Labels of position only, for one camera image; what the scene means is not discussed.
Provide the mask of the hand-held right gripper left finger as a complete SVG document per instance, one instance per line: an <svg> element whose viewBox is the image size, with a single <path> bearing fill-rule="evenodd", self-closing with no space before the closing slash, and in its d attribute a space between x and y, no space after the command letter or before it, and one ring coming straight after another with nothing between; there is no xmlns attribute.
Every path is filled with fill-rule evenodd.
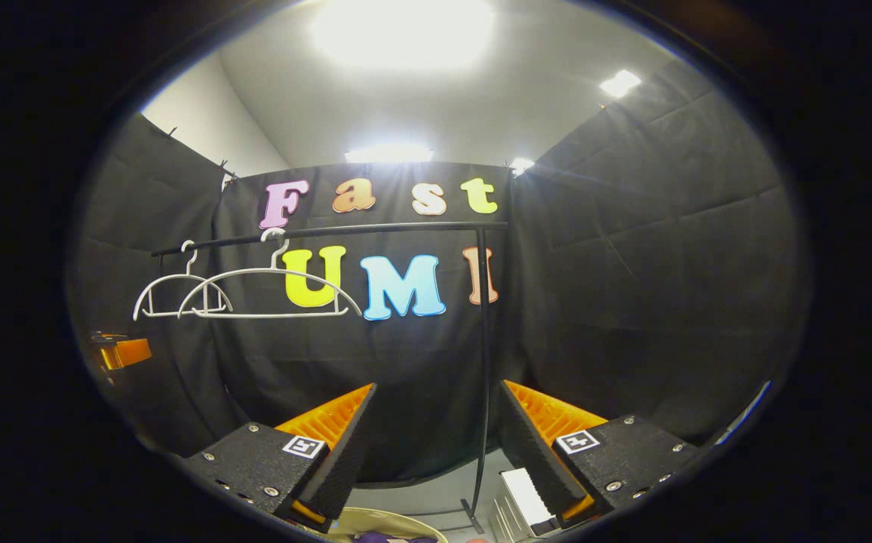
<svg viewBox="0 0 872 543"><path fill-rule="evenodd" d="M366 384L277 426L248 422L180 466L249 508L329 529L366 461L376 392Z"/></svg>

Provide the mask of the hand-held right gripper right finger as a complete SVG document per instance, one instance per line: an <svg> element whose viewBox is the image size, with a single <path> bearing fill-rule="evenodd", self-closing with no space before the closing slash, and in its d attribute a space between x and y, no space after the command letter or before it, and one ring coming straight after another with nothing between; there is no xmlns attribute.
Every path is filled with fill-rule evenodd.
<svg viewBox="0 0 872 543"><path fill-rule="evenodd" d="M499 423L505 453L563 529L641 502L701 454L643 417L605 419L508 379Z"/></svg>

